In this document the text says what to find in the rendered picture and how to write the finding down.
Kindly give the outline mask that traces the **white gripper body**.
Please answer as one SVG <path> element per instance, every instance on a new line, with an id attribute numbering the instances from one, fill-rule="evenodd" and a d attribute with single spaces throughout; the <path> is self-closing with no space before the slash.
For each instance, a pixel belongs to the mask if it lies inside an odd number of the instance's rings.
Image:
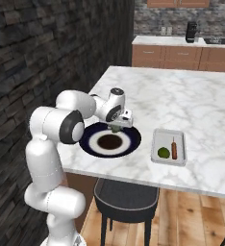
<path id="1" fill-rule="evenodd" d="M 110 125 L 119 126 L 122 128 L 131 128 L 133 126 L 133 118 L 126 116 L 119 116 L 113 122 L 110 122 Z"/>

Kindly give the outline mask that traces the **dark blue white plate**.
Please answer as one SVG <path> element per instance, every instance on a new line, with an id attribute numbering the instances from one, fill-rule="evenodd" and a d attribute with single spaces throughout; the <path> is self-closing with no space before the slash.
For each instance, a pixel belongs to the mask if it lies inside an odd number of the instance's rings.
<path id="1" fill-rule="evenodd" d="M 104 159 L 127 156 L 141 143 L 141 134 L 135 128 L 123 128 L 113 133 L 107 124 L 94 123 L 85 128 L 79 141 L 81 148 L 88 154 Z"/>

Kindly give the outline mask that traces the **round green vegetable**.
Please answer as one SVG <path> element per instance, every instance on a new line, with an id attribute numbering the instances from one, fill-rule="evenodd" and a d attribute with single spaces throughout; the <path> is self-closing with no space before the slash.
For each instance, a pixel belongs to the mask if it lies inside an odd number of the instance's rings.
<path id="1" fill-rule="evenodd" d="M 170 152 L 165 147 L 162 147 L 158 150 L 158 156 L 163 159 L 168 159 L 170 157 Z"/>

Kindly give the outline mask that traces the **grey tupperware container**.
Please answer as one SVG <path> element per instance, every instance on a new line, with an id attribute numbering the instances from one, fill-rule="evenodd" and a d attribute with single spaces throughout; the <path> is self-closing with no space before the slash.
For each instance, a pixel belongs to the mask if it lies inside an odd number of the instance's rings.
<path id="1" fill-rule="evenodd" d="M 171 143 L 173 136 L 177 144 L 177 159 L 172 159 Z M 158 156 L 158 150 L 165 147 L 170 152 L 168 159 L 163 159 Z M 172 166 L 184 166 L 187 162 L 186 140 L 185 134 L 181 131 L 156 129 L 153 133 L 151 161 Z"/>

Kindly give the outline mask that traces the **brown corn dog on stick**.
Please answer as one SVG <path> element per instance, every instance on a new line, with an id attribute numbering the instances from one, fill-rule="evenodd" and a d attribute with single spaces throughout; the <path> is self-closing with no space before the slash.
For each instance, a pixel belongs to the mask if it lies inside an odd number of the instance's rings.
<path id="1" fill-rule="evenodd" d="M 176 160 L 177 159 L 177 144 L 175 142 L 174 136 L 173 136 L 173 141 L 171 143 L 171 151 L 172 151 L 172 159 Z"/>

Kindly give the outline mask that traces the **black stool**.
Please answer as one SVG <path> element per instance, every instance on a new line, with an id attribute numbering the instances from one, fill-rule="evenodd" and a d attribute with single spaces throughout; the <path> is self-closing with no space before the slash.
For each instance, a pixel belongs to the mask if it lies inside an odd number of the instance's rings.
<path id="1" fill-rule="evenodd" d="M 100 246 L 105 246 L 107 220 L 110 220 L 110 230 L 113 221 L 144 223 L 144 246 L 149 246 L 159 194 L 158 187 L 98 178 L 93 196 L 102 214 Z"/>

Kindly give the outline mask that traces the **wooden base cupboards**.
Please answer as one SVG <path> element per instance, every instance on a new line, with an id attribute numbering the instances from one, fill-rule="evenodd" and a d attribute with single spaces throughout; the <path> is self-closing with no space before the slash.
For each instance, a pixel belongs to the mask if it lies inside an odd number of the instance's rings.
<path id="1" fill-rule="evenodd" d="M 225 48 L 134 44 L 132 66 L 225 72 Z"/>

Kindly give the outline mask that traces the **black coffee machine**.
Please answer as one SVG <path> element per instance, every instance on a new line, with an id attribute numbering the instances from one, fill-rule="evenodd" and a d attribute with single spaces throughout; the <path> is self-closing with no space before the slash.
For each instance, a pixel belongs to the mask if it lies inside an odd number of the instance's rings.
<path id="1" fill-rule="evenodd" d="M 197 23 L 195 21 L 189 21 L 187 23 L 186 42 L 193 43 L 195 41 L 196 33 L 197 33 Z"/>

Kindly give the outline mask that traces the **black hob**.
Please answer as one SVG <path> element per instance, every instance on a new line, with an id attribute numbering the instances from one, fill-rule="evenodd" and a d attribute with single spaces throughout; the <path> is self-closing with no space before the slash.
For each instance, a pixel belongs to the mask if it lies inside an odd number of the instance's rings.
<path id="1" fill-rule="evenodd" d="M 225 45 L 225 37 L 204 37 L 206 44 L 222 44 Z"/>

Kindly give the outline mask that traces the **wooden wall cupboards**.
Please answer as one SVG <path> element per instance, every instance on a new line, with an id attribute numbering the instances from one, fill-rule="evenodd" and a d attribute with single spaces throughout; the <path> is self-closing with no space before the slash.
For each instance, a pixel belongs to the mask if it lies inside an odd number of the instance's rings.
<path id="1" fill-rule="evenodd" d="M 148 8 L 207 8 L 210 0 L 147 0 Z"/>

